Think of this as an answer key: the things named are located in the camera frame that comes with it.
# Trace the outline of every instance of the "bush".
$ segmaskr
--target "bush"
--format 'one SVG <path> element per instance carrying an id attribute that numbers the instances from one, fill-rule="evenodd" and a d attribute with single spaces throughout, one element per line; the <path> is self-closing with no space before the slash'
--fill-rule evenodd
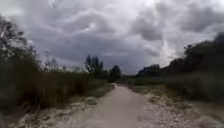
<path id="1" fill-rule="evenodd" d="M 138 77 L 128 80 L 129 84 L 133 85 L 159 85 L 164 83 L 162 77 Z"/>
<path id="2" fill-rule="evenodd" d="M 223 75 L 194 73 L 169 78 L 166 82 L 169 89 L 194 100 L 223 102 Z"/>
<path id="3" fill-rule="evenodd" d="M 23 84 L 17 89 L 19 104 L 46 108 L 64 103 L 72 96 L 91 95 L 103 86 L 86 73 L 51 70 L 45 71 L 39 78 L 39 82 Z"/>

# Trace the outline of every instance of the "gravel road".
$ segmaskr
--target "gravel road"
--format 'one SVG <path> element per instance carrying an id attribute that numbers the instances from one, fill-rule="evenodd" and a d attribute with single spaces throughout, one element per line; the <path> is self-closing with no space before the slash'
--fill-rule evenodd
<path id="1" fill-rule="evenodd" d="M 152 94 L 140 95 L 116 86 L 105 97 L 26 115 L 12 128 L 224 128 L 223 123 L 194 107 L 178 109 Z"/>

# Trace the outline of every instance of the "sky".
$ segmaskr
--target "sky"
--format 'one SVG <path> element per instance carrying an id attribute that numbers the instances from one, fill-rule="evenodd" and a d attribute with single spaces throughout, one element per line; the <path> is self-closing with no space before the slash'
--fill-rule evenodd
<path id="1" fill-rule="evenodd" d="M 166 66 L 183 47 L 224 31 L 223 0 L 0 0 L 41 59 L 82 66 L 87 55 L 105 68 L 136 73 Z"/>

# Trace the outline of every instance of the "gray cloud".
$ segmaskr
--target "gray cloud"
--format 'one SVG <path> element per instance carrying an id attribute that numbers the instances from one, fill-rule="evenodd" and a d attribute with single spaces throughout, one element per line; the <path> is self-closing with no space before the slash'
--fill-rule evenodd
<path id="1" fill-rule="evenodd" d="M 208 27 L 221 23 L 224 23 L 224 12 L 192 4 L 180 21 L 180 27 L 186 31 L 203 32 Z"/>
<path id="2" fill-rule="evenodd" d="M 7 5 L 0 5 L 0 13 L 18 21 L 41 58 L 48 51 L 72 67 L 91 54 L 106 68 L 118 64 L 136 73 L 150 64 L 167 65 L 183 46 L 212 37 L 206 29 L 222 30 L 222 12 L 203 1 L 0 0 Z"/>

